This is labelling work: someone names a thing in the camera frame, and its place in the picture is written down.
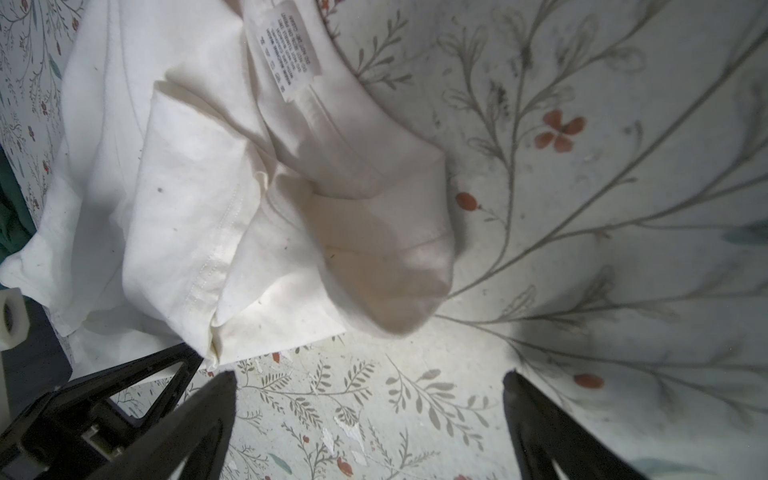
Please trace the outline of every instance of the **teal leaf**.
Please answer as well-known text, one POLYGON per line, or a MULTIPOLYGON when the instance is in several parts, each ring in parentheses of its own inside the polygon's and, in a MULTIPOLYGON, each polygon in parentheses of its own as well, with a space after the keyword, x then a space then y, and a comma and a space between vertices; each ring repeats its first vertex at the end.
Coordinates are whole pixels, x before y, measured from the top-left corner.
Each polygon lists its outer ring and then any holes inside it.
POLYGON ((679 473, 704 473, 714 475, 703 468, 692 465, 683 465, 682 463, 672 462, 671 460, 662 460, 661 458, 639 458, 632 462, 640 473, 650 478, 662 478, 679 473))
POLYGON ((723 240, 738 245, 768 245, 768 218, 732 228, 723 234, 723 240))
POLYGON ((53 74, 59 77, 59 79, 61 80, 61 70, 58 69, 58 65, 56 65, 55 61, 53 61, 53 57, 51 56, 51 54, 48 54, 48 61, 51 62, 51 71, 53 72, 53 74))
POLYGON ((290 469, 290 467, 288 466, 288 464, 286 463, 285 460, 283 460, 282 458, 278 457, 277 455, 275 455, 273 453, 270 453, 270 457, 272 457, 272 460, 275 461, 277 466, 279 466, 280 468, 282 468, 283 470, 288 472, 289 475, 293 474, 293 470, 290 469))

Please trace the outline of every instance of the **dark gray surface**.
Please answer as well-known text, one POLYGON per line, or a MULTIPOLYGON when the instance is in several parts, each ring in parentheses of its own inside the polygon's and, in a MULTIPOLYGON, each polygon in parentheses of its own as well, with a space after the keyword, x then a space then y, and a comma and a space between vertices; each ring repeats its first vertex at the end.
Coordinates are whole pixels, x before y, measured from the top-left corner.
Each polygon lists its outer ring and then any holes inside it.
POLYGON ((64 385, 72 374, 43 308, 30 299, 26 299, 26 306, 29 313, 27 339, 2 352, 12 418, 40 395, 64 385))

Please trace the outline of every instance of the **floral tablecloth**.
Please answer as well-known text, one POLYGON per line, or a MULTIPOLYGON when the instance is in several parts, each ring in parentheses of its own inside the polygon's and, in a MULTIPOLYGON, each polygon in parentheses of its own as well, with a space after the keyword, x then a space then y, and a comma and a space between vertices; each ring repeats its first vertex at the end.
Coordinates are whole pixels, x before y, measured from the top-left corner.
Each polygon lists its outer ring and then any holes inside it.
MULTIPOLYGON (((0 3, 2 145, 39 219, 83 4, 0 3)), ((517 478, 513 368, 652 478, 764 476, 766 2, 318 8, 370 94, 448 153, 455 288, 406 339, 226 367, 223 476, 517 478)))

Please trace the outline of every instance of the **circular hole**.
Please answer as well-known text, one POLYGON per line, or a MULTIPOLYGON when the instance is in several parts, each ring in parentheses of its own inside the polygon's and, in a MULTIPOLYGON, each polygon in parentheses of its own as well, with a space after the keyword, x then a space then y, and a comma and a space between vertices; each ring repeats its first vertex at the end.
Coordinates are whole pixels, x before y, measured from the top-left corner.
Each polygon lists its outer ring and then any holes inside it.
POLYGON ((2 312, 5 317, 5 328, 10 332, 13 328, 13 313, 11 313, 11 307, 6 303, 2 307, 2 312))

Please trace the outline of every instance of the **green fabric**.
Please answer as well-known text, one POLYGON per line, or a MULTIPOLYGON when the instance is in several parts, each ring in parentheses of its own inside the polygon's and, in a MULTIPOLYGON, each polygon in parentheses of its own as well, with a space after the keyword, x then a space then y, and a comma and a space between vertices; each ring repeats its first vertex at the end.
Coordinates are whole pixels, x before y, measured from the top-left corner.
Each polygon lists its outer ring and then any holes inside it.
POLYGON ((35 223, 8 158, 0 148, 0 261, 21 250, 33 234, 35 223))

